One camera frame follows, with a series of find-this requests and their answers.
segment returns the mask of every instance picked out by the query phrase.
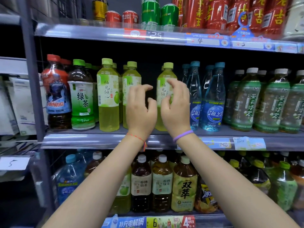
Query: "red string bracelet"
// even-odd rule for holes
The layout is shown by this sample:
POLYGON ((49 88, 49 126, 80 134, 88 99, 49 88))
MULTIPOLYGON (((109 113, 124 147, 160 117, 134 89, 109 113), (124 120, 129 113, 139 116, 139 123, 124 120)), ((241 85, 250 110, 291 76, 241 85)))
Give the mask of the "red string bracelet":
MULTIPOLYGON (((136 137, 136 138, 138 138, 138 139, 140 139, 140 140, 142 140, 140 137, 137 137, 137 136, 135 136, 135 135, 133 135, 133 134, 130 134, 130 133, 127 133, 127 135, 131 135, 131 136, 134 136, 134 137, 136 137)), ((147 146, 147 143, 146 143, 146 141, 145 140, 142 140, 145 144, 143 145, 143 150, 145 151, 146 150, 146 148, 148 147, 147 146)))

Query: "green can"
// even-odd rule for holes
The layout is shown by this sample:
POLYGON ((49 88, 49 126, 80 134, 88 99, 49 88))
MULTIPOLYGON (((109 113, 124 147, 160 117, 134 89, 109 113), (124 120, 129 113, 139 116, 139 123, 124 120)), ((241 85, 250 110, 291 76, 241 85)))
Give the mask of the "green can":
POLYGON ((162 7, 161 24, 165 26, 177 26, 178 7, 174 4, 166 4, 162 7))
POLYGON ((160 25, 161 8, 157 1, 147 1, 142 4, 141 20, 144 25, 160 25))

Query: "purple wristband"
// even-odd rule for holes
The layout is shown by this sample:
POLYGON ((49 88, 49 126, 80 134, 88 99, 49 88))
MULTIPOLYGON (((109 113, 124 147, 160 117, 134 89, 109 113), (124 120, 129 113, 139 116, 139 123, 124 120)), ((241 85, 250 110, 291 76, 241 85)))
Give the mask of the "purple wristband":
POLYGON ((177 137, 173 138, 173 142, 176 142, 181 137, 186 136, 186 135, 191 134, 191 133, 193 133, 193 131, 192 130, 188 130, 185 133, 182 133, 182 134, 178 135, 177 137))

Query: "white bottle cap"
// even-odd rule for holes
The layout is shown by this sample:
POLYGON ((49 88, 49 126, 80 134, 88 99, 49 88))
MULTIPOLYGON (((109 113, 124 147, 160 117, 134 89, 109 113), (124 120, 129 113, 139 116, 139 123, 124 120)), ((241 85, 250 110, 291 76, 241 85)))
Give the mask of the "white bottle cap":
POLYGON ((304 160, 299 160, 299 162, 298 162, 298 164, 299 164, 299 166, 302 166, 302 167, 304 167, 304 160))
POLYGON ((186 155, 183 155, 181 157, 181 163, 189 164, 190 163, 190 159, 186 155))
POLYGON ((284 157, 288 157, 289 152, 288 151, 281 151, 281 155, 283 155, 284 157))
POLYGON ((257 72, 257 74, 259 74, 259 75, 266 75, 266 73, 267 73, 266 70, 259 70, 259 71, 257 72))
POLYGON ((244 74, 245 70, 236 70, 235 74, 244 74))
POLYGON ((147 158, 146 158, 146 156, 145 156, 144 154, 140 154, 140 155, 138 156, 138 158, 137 158, 137 161, 138 161, 139 163, 145 163, 145 162, 147 161, 147 158))
POLYGON ((275 74, 288 74, 288 69, 275 69, 275 74))
POLYGON ((158 156, 158 160, 159 160, 159 162, 164 163, 167 161, 167 156, 164 154, 161 154, 160 156, 158 156))
POLYGON ((259 71, 259 68, 248 68, 246 73, 257 73, 259 71))
POLYGON ((304 70, 298 70, 297 71, 297 76, 302 76, 304 75, 304 70))
POLYGON ((94 160, 99 160, 101 158, 102 158, 102 152, 96 151, 96 152, 93 153, 93 159, 94 160))

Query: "green bottle cap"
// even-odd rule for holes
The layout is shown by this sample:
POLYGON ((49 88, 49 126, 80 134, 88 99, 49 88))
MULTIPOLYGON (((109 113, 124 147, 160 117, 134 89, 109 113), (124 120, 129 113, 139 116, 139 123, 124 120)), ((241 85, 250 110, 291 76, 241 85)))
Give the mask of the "green bottle cap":
POLYGON ((262 156, 263 156, 263 157, 269 157, 269 156, 270 156, 270 153, 269 153, 269 152, 262 152, 262 156))
POLYGON ((75 65, 75 66, 85 66, 85 61, 80 60, 80 59, 74 59, 73 60, 73 65, 75 65))
POLYGON ((181 163, 189 164, 190 163, 190 159, 186 155, 183 155, 181 157, 181 163))
POLYGON ((253 161, 253 165, 257 168, 264 168, 264 163, 257 159, 253 161))
POLYGON ((92 66, 93 70, 100 70, 99 66, 92 66))
POLYGON ((246 150, 240 150, 239 155, 241 155, 243 157, 246 156, 246 150))
POLYGON ((280 167, 283 169, 289 170, 289 168, 290 168, 290 164, 288 162, 280 161, 279 164, 280 164, 280 167))
POLYGON ((103 58, 101 59, 102 65, 113 65, 113 60, 111 58, 103 58))
POLYGON ((229 164, 234 167, 234 168, 238 168, 239 167, 239 162, 237 160, 234 159, 230 159, 229 164))
POLYGON ((137 68, 137 62, 128 62, 127 67, 136 67, 137 68))
POLYGON ((219 156, 221 156, 221 157, 224 157, 224 156, 225 156, 225 151, 220 150, 220 151, 217 152, 217 154, 218 154, 219 156))
POLYGON ((173 63, 172 62, 165 62, 164 63, 164 69, 165 68, 171 68, 171 69, 173 69, 173 63))
POLYGON ((86 63, 86 68, 91 69, 92 68, 92 64, 91 63, 86 63))

